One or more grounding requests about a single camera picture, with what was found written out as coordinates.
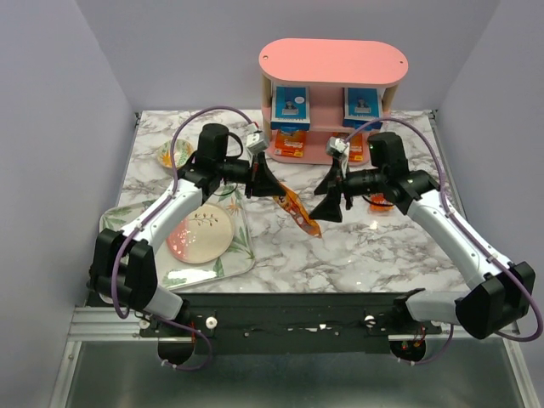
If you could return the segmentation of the orange razor bag front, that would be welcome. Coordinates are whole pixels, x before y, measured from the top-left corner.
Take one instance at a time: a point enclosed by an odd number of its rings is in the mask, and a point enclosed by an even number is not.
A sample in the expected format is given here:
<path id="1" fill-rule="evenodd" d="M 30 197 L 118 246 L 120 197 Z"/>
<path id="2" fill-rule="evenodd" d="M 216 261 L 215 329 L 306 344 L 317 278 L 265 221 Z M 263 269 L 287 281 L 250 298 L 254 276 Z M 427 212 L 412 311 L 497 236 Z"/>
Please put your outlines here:
<path id="1" fill-rule="evenodd" d="M 307 235 L 321 238 L 322 234 L 319 224 L 309 217 L 309 214 L 298 195 L 285 185 L 282 185 L 282 187 L 284 188 L 285 194 L 275 195 L 273 197 L 275 203 L 290 215 L 299 229 L 304 231 Z"/>

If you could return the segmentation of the orange razor bag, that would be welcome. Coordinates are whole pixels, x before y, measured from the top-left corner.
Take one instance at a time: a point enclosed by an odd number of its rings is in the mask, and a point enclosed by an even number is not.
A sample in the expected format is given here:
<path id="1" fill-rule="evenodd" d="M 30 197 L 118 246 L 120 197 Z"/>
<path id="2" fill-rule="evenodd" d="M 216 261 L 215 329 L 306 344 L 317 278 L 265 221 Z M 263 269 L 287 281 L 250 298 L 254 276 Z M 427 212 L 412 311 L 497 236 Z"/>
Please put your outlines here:
<path id="1" fill-rule="evenodd" d="M 304 231 L 307 235 L 321 238 L 322 234 L 319 224 L 309 217 L 309 214 L 298 195 L 285 185 L 282 185 L 282 187 L 284 188 L 285 194 L 275 195 L 273 197 L 275 203 L 290 215 L 299 229 Z"/>
<path id="2" fill-rule="evenodd" d="M 373 212 L 387 212 L 394 208 L 394 204 L 387 201 L 382 193 L 365 195 L 363 199 L 368 203 L 369 210 Z"/>

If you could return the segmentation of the orange Gillette box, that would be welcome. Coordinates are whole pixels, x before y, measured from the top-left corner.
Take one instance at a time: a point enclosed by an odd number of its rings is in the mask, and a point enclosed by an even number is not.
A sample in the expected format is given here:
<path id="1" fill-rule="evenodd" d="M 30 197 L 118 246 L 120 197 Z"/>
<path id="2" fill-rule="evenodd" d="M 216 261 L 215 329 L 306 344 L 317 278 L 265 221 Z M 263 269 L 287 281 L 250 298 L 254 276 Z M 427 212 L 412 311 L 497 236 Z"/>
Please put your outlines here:
<path id="1" fill-rule="evenodd" d="M 304 130 L 278 130 L 275 136 L 274 153 L 278 156 L 302 158 L 307 132 Z"/>
<path id="2" fill-rule="evenodd" d="M 351 163 L 362 163 L 365 160 L 364 140 L 361 133 L 357 133 L 350 140 L 348 160 Z"/>

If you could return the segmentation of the blue Harrys razor box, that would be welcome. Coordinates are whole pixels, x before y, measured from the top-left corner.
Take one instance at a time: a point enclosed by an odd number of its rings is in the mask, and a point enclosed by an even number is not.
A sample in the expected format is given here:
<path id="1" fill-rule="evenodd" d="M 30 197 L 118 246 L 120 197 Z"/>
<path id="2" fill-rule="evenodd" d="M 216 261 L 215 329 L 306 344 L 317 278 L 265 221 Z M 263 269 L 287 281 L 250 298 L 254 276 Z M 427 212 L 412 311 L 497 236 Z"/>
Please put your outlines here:
<path id="1" fill-rule="evenodd" d="M 309 87 L 272 87 L 270 127 L 309 131 Z"/>

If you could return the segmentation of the white Harrys razor box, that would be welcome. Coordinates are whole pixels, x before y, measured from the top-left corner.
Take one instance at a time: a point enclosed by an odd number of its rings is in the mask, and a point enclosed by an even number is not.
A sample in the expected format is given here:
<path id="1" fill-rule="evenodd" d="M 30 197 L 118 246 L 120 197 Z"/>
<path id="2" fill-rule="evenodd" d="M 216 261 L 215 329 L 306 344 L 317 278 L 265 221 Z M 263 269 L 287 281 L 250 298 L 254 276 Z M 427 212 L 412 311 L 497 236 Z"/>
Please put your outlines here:
<path id="1" fill-rule="evenodd" d="M 382 97 L 377 88 L 345 88 L 343 90 L 343 125 L 357 128 L 377 119 L 383 113 Z"/>

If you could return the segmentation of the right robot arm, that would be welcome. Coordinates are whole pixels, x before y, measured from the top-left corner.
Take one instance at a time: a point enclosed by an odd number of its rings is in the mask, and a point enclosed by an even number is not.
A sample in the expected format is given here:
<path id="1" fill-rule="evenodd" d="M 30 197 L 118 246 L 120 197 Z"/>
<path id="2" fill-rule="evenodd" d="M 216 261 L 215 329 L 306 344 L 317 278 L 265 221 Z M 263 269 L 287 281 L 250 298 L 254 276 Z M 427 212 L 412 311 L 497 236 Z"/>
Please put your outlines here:
<path id="1" fill-rule="evenodd" d="M 526 316 L 535 271 L 526 262 L 512 263 L 494 251 L 464 218 L 457 217 L 436 180 L 423 170 L 410 170 L 399 135 L 376 133 L 368 144 L 372 167 L 351 172 L 349 143 L 329 138 L 326 153 L 332 165 L 314 191 L 324 198 L 309 216 L 339 223 L 341 201 L 351 208 L 354 197 L 381 193 L 435 240 L 469 289 L 466 293 L 409 292 L 391 312 L 393 327 L 408 333 L 424 321 L 436 321 L 461 326 L 471 336 L 484 339 Z"/>

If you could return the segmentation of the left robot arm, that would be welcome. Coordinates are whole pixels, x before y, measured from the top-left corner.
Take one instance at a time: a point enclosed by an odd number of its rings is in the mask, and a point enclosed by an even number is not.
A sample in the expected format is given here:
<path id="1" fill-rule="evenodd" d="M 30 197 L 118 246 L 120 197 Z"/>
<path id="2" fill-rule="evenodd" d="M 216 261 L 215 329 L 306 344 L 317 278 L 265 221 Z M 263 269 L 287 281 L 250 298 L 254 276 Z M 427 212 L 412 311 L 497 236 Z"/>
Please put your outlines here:
<path id="1" fill-rule="evenodd" d="M 196 150 L 182 167 L 173 169 L 173 181 L 144 213 L 119 230 L 97 235 L 90 266 L 89 287 L 111 299 L 117 315 L 126 319 L 135 310 L 159 316 L 159 325 L 171 336 L 182 334 L 189 323 L 184 301 L 158 282 L 155 253 L 173 230 L 212 196 L 221 183 L 245 185 L 247 197 L 282 196 L 285 191 L 269 170 L 264 152 L 269 136 L 250 124 L 241 147 L 249 160 L 228 156 L 230 139 L 225 125 L 203 126 Z"/>

